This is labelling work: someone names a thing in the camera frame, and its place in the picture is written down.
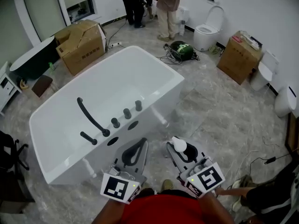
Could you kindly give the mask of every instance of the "black bathtub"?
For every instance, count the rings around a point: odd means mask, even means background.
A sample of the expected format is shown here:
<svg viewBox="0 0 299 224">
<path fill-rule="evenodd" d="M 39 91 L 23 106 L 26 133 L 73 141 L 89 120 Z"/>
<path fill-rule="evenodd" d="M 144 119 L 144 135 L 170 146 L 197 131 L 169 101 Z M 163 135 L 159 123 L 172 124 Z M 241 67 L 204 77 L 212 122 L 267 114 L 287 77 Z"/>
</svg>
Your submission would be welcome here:
<svg viewBox="0 0 299 224">
<path fill-rule="evenodd" d="M 49 63 L 59 59 L 56 46 L 54 36 L 44 40 L 17 59 L 10 71 L 23 79 L 38 79 L 50 67 Z"/>
</svg>

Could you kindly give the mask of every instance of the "red shirt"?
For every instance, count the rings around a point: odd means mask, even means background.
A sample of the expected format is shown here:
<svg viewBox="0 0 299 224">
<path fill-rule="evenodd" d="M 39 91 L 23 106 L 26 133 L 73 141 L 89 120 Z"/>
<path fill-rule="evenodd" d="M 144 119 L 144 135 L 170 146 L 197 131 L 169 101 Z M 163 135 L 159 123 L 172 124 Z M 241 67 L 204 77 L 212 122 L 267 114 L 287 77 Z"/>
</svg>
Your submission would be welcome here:
<svg viewBox="0 0 299 224">
<path fill-rule="evenodd" d="M 137 198 L 125 206 L 122 224 L 204 224 L 197 200 L 174 195 Z"/>
</svg>

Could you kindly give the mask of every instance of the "bathtub faucet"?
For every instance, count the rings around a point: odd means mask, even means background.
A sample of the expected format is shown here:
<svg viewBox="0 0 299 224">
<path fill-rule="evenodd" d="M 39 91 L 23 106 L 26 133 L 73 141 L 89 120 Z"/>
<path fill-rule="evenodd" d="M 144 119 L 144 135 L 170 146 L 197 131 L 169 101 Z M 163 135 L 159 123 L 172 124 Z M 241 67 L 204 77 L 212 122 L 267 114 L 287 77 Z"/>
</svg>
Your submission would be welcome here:
<svg viewBox="0 0 299 224">
<path fill-rule="evenodd" d="M 80 98 L 80 97 L 78 97 L 77 98 L 77 102 L 78 102 L 78 105 L 79 105 L 80 109 L 82 110 L 82 112 L 84 113 L 84 115 L 88 118 L 88 120 L 94 126 L 96 126 L 99 130 L 101 130 L 101 132 L 102 132 L 102 134 L 103 134 L 104 137 L 108 137 L 110 135 L 110 131 L 108 129 L 104 129 L 101 125 L 98 124 L 97 121 L 94 120 L 94 118 L 89 114 L 89 112 L 87 111 L 87 109 L 83 105 L 83 99 Z"/>
</svg>

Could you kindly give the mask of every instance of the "white bathtub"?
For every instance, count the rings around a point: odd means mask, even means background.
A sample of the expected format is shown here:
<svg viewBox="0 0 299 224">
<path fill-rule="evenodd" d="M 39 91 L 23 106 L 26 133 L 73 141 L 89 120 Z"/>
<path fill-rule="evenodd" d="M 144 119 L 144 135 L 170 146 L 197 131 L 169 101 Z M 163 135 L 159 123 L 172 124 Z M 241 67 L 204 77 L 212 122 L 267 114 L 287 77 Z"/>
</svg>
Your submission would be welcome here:
<svg viewBox="0 0 299 224">
<path fill-rule="evenodd" d="M 144 135 L 169 114 L 179 99 L 184 78 L 163 62 L 131 46 L 79 75 L 42 104 L 30 117 L 36 156 L 49 184 L 76 184 L 95 176 L 113 160 L 117 148 Z M 104 137 L 83 114 L 77 98 L 110 136 Z M 141 100 L 143 110 L 135 110 Z M 131 111 L 125 119 L 123 109 Z M 116 129 L 111 119 L 121 124 Z M 130 124 L 138 125 L 128 130 Z M 83 131 L 98 144 L 80 136 Z M 112 145 L 108 142 L 119 139 Z"/>
</svg>

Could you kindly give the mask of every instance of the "bathtub drain hole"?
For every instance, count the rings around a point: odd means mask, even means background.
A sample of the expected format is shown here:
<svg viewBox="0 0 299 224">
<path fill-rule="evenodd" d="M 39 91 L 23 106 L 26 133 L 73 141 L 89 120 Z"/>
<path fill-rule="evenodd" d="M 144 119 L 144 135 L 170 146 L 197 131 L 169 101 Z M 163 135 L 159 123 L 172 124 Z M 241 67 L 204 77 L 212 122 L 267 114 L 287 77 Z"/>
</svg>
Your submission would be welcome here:
<svg viewBox="0 0 299 224">
<path fill-rule="evenodd" d="M 128 127 L 128 130 L 134 129 L 137 125 L 138 125 L 139 121 L 135 121 L 132 124 L 130 124 L 130 126 Z"/>
<path fill-rule="evenodd" d="M 107 145 L 108 145 L 108 146 L 113 145 L 117 140 L 118 140 L 118 137 L 115 137 L 115 138 L 111 139 L 111 140 L 107 143 Z"/>
</svg>

